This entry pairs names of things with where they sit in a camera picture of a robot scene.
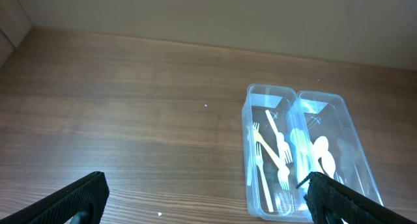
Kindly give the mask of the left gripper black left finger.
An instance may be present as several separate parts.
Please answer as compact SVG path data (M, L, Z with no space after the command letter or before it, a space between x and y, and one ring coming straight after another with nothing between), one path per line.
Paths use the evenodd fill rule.
M109 197L105 174L92 172L1 220L3 224L100 223Z

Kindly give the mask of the translucent curved white fork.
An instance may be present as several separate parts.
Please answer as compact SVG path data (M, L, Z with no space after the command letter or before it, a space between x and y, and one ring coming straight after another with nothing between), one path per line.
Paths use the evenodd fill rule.
M266 181L264 167L263 167L263 155L262 155L262 148L260 143L255 144L255 164L259 169L260 176L261 176L261 183L263 187L263 191L265 194L265 201L268 208L268 211L272 213L274 211L274 207L272 204L272 199L270 196L270 191L268 188L268 182Z

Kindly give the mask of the light blue plastic fork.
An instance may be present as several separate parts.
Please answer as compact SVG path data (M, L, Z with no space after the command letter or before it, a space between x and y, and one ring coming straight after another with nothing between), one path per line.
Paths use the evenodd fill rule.
M278 182L274 188L274 206L280 216L288 216L293 211L293 196L291 190L283 189L280 179L277 177Z

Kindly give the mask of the yellow plastic fork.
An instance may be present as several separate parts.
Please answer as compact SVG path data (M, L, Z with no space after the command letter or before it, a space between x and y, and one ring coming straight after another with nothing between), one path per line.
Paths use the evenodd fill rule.
M253 123L253 135L256 143L260 143L265 150L268 152L272 161L276 164L278 170L282 170L284 173L289 174L289 169L282 159L271 149L271 147L263 139L263 136L259 133L259 123Z

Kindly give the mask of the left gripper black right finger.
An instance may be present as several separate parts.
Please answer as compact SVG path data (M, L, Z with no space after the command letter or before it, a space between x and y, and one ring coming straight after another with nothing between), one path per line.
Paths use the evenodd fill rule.
M297 184L309 184L304 196L314 224L416 224L320 172Z

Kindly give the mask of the white plastic fork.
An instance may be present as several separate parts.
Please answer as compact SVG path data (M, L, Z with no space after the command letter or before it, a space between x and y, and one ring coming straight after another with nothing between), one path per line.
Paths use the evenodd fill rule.
M253 177L253 148L254 148L254 142L252 137L252 130L253 128L247 126L248 134L247 134L247 141L248 145L246 146L246 149L248 150L248 164L246 168L246 185L251 186L252 185L252 177Z

